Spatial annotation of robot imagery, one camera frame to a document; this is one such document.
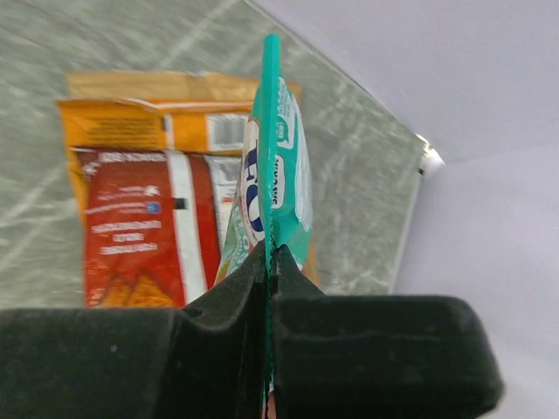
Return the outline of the red snack packet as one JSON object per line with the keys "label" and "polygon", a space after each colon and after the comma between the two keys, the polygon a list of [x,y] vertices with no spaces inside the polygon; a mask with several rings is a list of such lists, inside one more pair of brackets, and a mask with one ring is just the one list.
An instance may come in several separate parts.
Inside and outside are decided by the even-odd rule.
{"label": "red snack packet", "polygon": [[214,286],[238,157],[76,148],[89,307],[185,306]]}

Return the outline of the teal Fox's candy packet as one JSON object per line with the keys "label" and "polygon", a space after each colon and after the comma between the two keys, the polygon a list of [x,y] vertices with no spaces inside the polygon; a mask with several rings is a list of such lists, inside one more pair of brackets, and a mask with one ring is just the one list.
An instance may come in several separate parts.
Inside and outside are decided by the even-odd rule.
{"label": "teal Fox's candy packet", "polygon": [[307,262],[313,231],[312,176],[298,100],[281,71],[281,40],[263,44],[262,72],[245,124],[244,147],[216,281],[231,275],[254,247],[265,261],[286,246]]}

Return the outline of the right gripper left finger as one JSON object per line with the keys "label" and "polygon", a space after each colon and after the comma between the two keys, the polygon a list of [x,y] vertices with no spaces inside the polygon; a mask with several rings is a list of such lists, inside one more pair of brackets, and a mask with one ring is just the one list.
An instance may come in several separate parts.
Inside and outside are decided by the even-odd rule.
{"label": "right gripper left finger", "polygon": [[264,255],[183,308],[2,310],[2,417],[260,417]]}

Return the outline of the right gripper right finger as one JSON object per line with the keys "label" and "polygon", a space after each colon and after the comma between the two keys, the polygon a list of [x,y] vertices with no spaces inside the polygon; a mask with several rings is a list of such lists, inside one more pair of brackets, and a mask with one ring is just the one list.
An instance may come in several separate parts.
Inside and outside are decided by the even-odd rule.
{"label": "right gripper right finger", "polygon": [[331,296],[272,256],[279,418],[477,418],[504,392],[476,312],[438,295]]}

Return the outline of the orange striped snack packet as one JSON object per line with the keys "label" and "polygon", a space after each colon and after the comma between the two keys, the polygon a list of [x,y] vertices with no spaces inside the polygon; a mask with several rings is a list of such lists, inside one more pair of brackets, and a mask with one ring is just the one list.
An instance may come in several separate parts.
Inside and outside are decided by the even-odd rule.
{"label": "orange striped snack packet", "polygon": [[[72,183],[84,223],[86,186],[76,148],[180,151],[238,157],[253,101],[62,100],[59,102]],[[299,267],[316,281],[314,241]]]}

